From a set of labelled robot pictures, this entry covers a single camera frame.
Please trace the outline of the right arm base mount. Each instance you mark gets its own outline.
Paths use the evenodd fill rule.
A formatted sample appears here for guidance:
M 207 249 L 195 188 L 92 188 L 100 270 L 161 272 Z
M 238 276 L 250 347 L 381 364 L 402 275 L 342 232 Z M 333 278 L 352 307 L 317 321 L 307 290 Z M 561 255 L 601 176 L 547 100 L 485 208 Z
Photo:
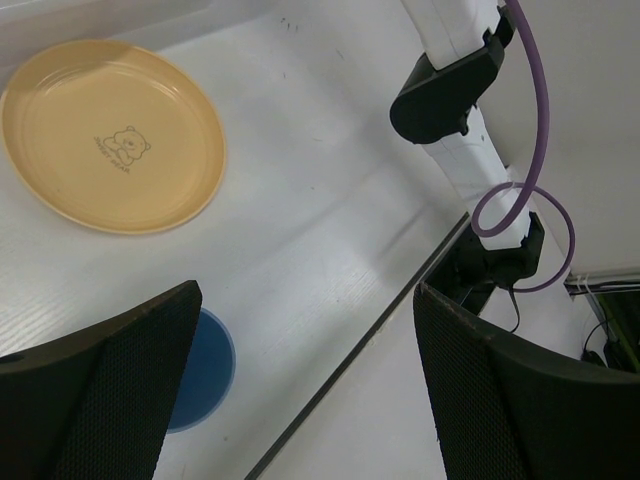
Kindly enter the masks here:
M 521 323 L 513 284 L 526 270 L 523 246 L 487 250 L 470 225 L 464 223 L 421 280 L 473 314 L 479 314 L 496 288 L 509 292 L 515 309 L 515 333 Z

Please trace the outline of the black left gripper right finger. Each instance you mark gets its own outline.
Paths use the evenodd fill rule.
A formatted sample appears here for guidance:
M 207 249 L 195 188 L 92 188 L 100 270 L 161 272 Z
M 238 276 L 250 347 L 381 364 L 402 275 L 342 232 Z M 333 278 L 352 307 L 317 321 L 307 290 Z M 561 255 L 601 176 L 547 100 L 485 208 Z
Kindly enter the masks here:
M 413 312 L 448 478 L 638 478 L 638 375 L 522 339 L 425 283 Z

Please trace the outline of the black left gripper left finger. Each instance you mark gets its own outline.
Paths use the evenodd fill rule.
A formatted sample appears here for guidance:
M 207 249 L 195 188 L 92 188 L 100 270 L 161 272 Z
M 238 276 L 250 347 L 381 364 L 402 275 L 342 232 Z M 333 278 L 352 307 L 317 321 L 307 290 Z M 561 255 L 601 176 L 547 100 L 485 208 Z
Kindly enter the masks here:
M 1 359 L 4 479 L 150 479 L 202 304 L 186 281 Z

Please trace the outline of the yellow plastic plate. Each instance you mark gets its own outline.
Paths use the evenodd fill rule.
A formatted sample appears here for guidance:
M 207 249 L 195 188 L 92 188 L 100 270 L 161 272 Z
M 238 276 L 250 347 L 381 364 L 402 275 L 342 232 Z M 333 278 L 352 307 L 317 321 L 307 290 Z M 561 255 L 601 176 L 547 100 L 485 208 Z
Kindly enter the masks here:
M 162 232 L 219 190 L 227 149 L 213 102 L 160 55 L 116 40 L 43 50 L 1 97 L 9 164 L 31 193 L 83 226 Z

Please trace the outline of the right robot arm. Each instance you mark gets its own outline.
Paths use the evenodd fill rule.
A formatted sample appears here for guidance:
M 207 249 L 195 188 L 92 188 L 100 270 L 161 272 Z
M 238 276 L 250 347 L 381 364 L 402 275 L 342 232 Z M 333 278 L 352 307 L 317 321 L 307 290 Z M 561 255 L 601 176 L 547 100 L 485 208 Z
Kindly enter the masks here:
M 424 49 L 390 108 L 395 131 L 421 146 L 467 209 L 475 238 L 460 254 L 469 283 L 512 291 L 536 273 L 544 230 L 509 177 L 478 105 L 517 31 L 507 1 L 405 1 Z

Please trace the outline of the blue plastic cup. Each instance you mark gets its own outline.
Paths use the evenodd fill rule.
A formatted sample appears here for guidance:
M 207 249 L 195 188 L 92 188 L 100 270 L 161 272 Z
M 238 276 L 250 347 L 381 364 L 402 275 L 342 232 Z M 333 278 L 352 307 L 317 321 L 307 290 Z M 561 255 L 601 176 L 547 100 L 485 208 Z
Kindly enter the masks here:
M 235 370 L 228 329 L 202 308 L 167 432 L 178 433 L 207 419 L 228 395 Z

